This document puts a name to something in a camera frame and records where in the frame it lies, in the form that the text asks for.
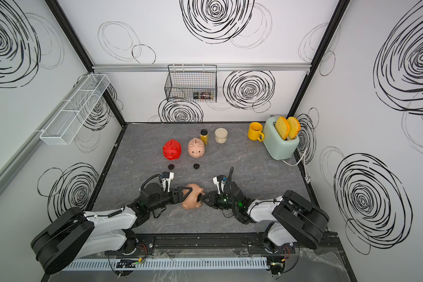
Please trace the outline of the dark pink piggy bank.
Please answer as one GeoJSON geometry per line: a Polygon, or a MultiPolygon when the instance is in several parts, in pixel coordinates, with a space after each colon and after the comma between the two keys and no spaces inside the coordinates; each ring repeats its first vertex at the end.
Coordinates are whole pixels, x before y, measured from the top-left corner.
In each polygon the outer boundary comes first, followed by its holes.
{"type": "Polygon", "coordinates": [[[188,196],[188,199],[182,203],[183,208],[186,210],[200,208],[202,204],[198,200],[198,197],[204,194],[204,189],[194,183],[187,184],[186,187],[193,188],[193,191],[188,196]]]}

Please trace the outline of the red piggy bank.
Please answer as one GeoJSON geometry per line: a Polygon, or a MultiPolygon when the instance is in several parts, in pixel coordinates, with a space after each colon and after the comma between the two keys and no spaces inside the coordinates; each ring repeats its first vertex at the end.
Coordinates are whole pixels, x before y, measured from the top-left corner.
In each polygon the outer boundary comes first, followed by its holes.
{"type": "Polygon", "coordinates": [[[174,139],[167,141],[165,145],[163,146],[163,156],[167,160],[170,160],[170,161],[176,160],[180,158],[181,153],[182,153],[181,144],[174,139]]]}

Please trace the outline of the light pink piggy bank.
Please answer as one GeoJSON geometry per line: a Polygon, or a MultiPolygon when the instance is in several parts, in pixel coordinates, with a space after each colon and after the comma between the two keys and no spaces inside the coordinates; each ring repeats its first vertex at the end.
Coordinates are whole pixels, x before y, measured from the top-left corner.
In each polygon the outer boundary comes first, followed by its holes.
{"type": "Polygon", "coordinates": [[[191,157],[197,159],[204,156],[205,144],[200,138],[193,138],[188,143],[188,153],[191,157]]]}

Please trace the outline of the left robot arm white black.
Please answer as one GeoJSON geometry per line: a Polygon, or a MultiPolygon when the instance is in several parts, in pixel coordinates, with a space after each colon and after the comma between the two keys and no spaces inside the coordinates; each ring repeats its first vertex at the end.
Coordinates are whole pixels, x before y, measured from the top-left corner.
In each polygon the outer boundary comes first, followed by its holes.
{"type": "Polygon", "coordinates": [[[55,274],[74,260],[103,251],[136,247],[133,229],[146,222],[156,209],[182,204],[200,206],[203,189],[196,184],[170,188],[167,181],[149,183],[131,204],[116,210],[83,211],[73,207],[64,212],[31,242],[35,258],[46,274],[55,274]]]}

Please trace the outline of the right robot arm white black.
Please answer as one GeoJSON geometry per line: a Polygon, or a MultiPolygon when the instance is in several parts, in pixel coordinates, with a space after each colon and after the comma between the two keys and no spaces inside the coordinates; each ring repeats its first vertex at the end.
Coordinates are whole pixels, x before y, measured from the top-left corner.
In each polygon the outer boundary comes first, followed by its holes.
{"type": "Polygon", "coordinates": [[[197,200],[215,209],[230,210],[242,224],[270,222],[265,237],[275,246],[297,242],[315,250],[325,236],[330,220],[324,210],[292,190],[269,200],[217,192],[206,193],[197,200]]]}

